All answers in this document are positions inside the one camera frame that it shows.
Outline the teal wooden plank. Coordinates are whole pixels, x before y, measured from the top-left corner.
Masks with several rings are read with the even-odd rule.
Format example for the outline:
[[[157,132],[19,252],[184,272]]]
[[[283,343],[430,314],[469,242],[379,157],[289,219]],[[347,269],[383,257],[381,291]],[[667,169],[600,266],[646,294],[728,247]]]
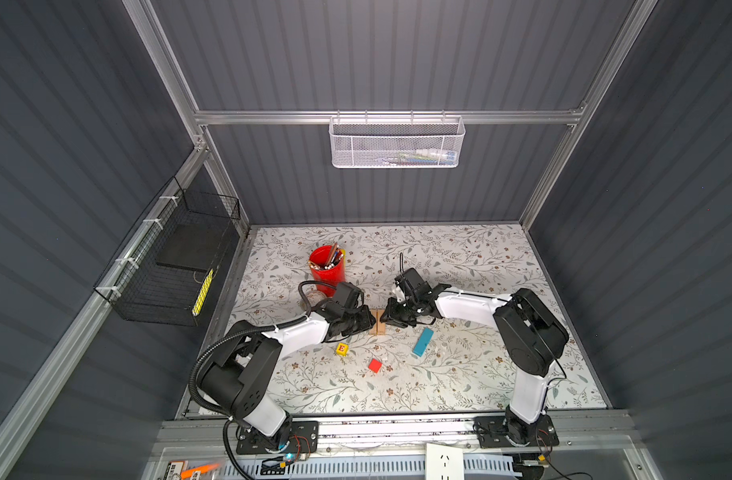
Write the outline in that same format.
[[[434,336],[434,331],[429,328],[425,327],[421,334],[419,335],[413,349],[412,354],[416,356],[417,358],[421,358],[427,351],[432,339]]]

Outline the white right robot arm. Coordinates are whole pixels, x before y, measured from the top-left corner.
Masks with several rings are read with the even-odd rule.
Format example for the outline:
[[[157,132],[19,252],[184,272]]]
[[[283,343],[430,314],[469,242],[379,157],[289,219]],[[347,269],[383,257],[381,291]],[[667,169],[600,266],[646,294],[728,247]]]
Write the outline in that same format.
[[[541,298],[528,288],[505,296],[432,287],[410,268],[395,278],[395,295],[381,321],[398,328],[414,327],[419,318],[459,319],[494,327],[516,366],[514,395],[506,410],[508,426],[522,430],[545,415],[552,370],[569,343],[569,333]]]

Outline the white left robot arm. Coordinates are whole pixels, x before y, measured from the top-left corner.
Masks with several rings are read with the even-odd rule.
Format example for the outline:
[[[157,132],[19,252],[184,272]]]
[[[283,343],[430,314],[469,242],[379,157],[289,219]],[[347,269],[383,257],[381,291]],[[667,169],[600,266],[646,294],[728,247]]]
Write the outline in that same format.
[[[273,449],[284,447],[292,429],[291,415],[267,396],[279,360],[308,347],[344,341],[376,325],[365,294],[357,286],[349,282],[328,285],[334,294],[312,304],[304,293],[310,285],[327,286],[315,280],[298,285],[305,305],[303,315],[267,326],[235,323],[204,350],[188,379],[191,399],[200,407],[252,428]]]

